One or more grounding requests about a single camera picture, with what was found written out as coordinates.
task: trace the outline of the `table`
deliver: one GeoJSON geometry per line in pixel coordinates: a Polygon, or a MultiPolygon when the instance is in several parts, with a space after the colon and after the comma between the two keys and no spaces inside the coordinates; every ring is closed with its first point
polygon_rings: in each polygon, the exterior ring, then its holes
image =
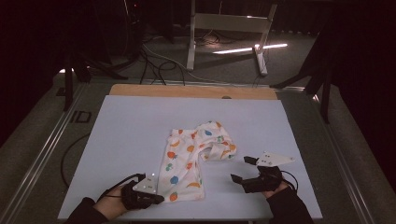
{"type": "Polygon", "coordinates": [[[257,177],[256,167],[244,163],[243,157],[259,157],[265,149],[295,158],[296,162],[280,168],[297,177],[299,196],[311,216],[321,218],[286,114],[272,90],[136,85],[115,85],[106,97],[58,218],[68,218],[82,197],[96,199],[103,190],[128,175],[158,174],[170,129],[194,128],[209,117],[222,122],[240,149],[232,161],[200,161],[205,199],[152,205],[146,210],[127,213],[120,220],[270,218],[272,214],[264,198],[245,194],[230,177],[230,173],[257,177]],[[215,99],[209,99],[211,92],[215,99]],[[220,99],[223,96],[232,99],[220,99]]]}
{"type": "Polygon", "coordinates": [[[267,75],[262,47],[271,28],[271,23],[276,12],[276,3],[271,5],[267,18],[250,16],[217,15],[195,12],[195,0],[191,0],[191,27],[190,27],[190,46],[187,59],[187,69],[193,70],[195,59],[195,29],[211,29],[225,31],[240,31],[262,33],[258,47],[252,46],[255,50],[258,72],[262,76],[267,75]]]}

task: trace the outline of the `patterned fabric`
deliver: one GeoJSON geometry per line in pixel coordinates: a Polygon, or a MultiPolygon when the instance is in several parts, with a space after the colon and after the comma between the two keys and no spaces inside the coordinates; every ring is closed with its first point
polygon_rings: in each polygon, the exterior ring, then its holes
{"type": "Polygon", "coordinates": [[[204,161],[222,161],[235,153],[236,146],[219,122],[209,121],[195,130],[174,129],[163,157],[158,193],[165,202],[203,199],[199,155],[204,161]]]}

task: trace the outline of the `person's left hand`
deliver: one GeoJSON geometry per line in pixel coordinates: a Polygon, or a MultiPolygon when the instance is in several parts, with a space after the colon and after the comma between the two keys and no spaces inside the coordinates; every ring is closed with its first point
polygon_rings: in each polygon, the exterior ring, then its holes
{"type": "Polygon", "coordinates": [[[123,186],[118,186],[111,190],[107,195],[97,202],[93,208],[102,213],[108,220],[112,220],[120,215],[126,213],[128,210],[121,200],[121,189],[123,186]]]}
{"type": "Polygon", "coordinates": [[[274,191],[264,191],[264,192],[262,192],[262,195],[264,195],[264,197],[266,199],[268,199],[268,198],[272,197],[274,194],[277,194],[281,190],[286,189],[288,187],[289,187],[289,185],[287,183],[285,183],[285,181],[282,181],[282,182],[280,182],[280,185],[279,185],[279,187],[277,187],[276,190],[274,190],[274,191]]]}

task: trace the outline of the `white board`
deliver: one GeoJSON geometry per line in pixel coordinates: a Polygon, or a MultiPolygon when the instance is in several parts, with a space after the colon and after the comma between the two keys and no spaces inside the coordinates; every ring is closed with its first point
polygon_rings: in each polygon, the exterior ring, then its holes
{"type": "MultiPolygon", "coordinates": [[[[161,203],[133,211],[120,220],[258,220],[272,217],[260,193],[246,194],[230,174],[257,177],[244,156],[264,151],[291,156],[280,165],[299,182],[298,195],[312,218],[322,214],[280,101],[107,96],[78,164],[58,216],[67,219],[83,197],[97,199],[104,190],[136,173],[158,174],[172,129],[194,129],[219,121],[237,145],[231,161],[200,161],[205,187],[201,201],[161,203]]],[[[285,177],[294,183],[288,175],[285,177]]]]}

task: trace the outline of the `metal frame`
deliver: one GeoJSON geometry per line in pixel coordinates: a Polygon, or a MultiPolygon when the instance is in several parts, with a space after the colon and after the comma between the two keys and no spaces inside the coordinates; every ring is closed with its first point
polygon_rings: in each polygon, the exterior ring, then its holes
{"type": "Polygon", "coordinates": [[[195,29],[211,29],[225,31],[240,31],[262,33],[259,46],[255,48],[257,62],[260,67],[260,74],[267,75],[267,68],[262,55],[262,47],[264,46],[268,33],[271,28],[277,4],[272,4],[268,18],[264,17],[247,17],[232,15],[217,15],[195,12],[195,0],[191,0],[191,29],[190,29],[190,46],[187,59],[187,69],[194,69],[195,61],[195,29]]]}
{"type": "MultiPolygon", "coordinates": [[[[319,98],[317,95],[313,97],[312,104],[316,104],[316,108],[320,104],[319,98]]],[[[319,118],[322,118],[322,114],[320,109],[316,110],[319,118]]],[[[337,141],[335,140],[334,134],[332,133],[332,128],[329,123],[321,122],[323,125],[323,129],[326,130],[327,137],[331,140],[332,143],[332,155],[334,156],[335,164],[340,172],[340,176],[343,178],[343,181],[346,186],[346,190],[349,193],[350,200],[352,201],[356,212],[358,214],[359,219],[362,224],[375,224],[375,219],[373,214],[368,207],[366,200],[361,193],[361,188],[359,187],[358,182],[353,176],[349,166],[347,165],[346,158],[344,156],[343,151],[338,146],[337,141]]]]}
{"type": "Polygon", "coordinates": [[[47,164],[47,161],[50,159],[50,155],[56,148],[59,139],[64,133],[64,129],[66,128],[69,120],[72,118],[73,111],[78,104],[78,99],[85,91],[87,86],[87,83],[83,83],[79,85],[76,89],[74,95],[76,101],[71,102],[70,109],[68,111],[65,111],[59,118],[57,124],[52,130],[52,133],[49,135],[47,142],[41,148],[40,152],[35,158],[35,161],[26,172],[20,185],[12,196],[11,201],[8,203],[6,209],[1,214],[0,223],[14,223],[15,219],[18,217],[18,213],[21,211],[24,203],[29,197],[33,187],[35,186],[35,182],[40,177],[41,172],[44,170],[44,167],[47,164]]]}

